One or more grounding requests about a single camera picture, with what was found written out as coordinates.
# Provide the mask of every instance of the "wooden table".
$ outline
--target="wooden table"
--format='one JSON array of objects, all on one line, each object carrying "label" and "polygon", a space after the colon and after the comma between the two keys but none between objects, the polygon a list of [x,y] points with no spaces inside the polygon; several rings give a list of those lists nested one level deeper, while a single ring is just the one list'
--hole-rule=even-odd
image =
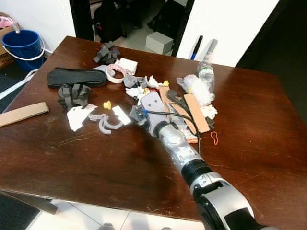
[{"label": "wooden table", "polygon": [[[66,37],[8,110],[46,102],[49,114],[0,129],[0,189],[183,219],[198,217],[189,188],[159,140],[136,124],[102,134],[87,121],[69,128],[57,90],[47,87],[55,67],[90,69],[99,43]],[[197,61],[119,48],[138,61],[136,76],[169,80],[196,73]],[[201,136],[201,155],[251,203],[262,224],[285,230],[306,227],[306,129],[271,74],[214,65],[215,130]],[[93,88],[89,102],[110,100],[130,112],[135,101],[123,84]]]}]

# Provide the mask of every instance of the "marker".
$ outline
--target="marker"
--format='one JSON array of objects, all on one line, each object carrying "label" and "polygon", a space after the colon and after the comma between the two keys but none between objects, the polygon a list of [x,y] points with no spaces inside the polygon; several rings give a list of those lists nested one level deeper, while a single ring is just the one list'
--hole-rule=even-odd
[{"label": "marker", "polygon": [[191,56],[191,60],[194,60],[194,58],[195,58],[195,56],[196,56],[196,54],[198,52],[198,49],[201,46],[201,41],[202,41],[202,35],[199,37],[199,39],[198,39],[198,41],[196,43],[196,46],[195,46],[194,51],[193,51],[193,54]]}]

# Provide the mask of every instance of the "yellow plastic piece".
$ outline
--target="yellow plastic piece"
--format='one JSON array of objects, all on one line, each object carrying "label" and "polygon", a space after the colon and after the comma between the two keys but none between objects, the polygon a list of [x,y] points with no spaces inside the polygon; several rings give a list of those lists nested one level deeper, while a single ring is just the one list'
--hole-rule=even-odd
[{"label": "yellow plastic piece", "polygon": [[111,109],[111,102],[110,101],[104,102],[104,108],[110,110]]},{"label": "yellow plastic piece", "polygon": [[169,82],[168,82],[168,80],[165,80],[165,81],[163,82],[163,85],[165,85],[165,86],[169,86]]}]

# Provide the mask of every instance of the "black bag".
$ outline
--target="black bag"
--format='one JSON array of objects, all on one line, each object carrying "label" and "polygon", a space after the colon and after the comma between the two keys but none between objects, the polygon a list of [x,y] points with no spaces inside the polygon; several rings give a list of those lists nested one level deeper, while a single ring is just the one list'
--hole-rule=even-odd
[{"label": "black bag", "polygon": [[184,6],[168,0],[160,9],[159,13],[147,25],[153,31],[158,31],[173,39],[176,38],[184,13]]},{"label": "black bag", "polygon": [[123,35],[113,0],[103,0],[94,12],[94,26],[101,43],[115,41]]}]

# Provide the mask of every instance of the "water bottle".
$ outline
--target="water bottle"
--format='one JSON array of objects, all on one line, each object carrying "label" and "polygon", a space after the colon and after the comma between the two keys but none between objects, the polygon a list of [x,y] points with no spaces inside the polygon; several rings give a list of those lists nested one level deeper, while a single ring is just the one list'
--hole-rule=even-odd
[{"label": "water bottle", "polygon": [[209,92],[212,94],[214,94],[214,72],[211,64],[211,54],[213,53],[217,42],[216,39],[211,41],[203,61],[201,61],[197,67],[199,79],[207,85]]}]

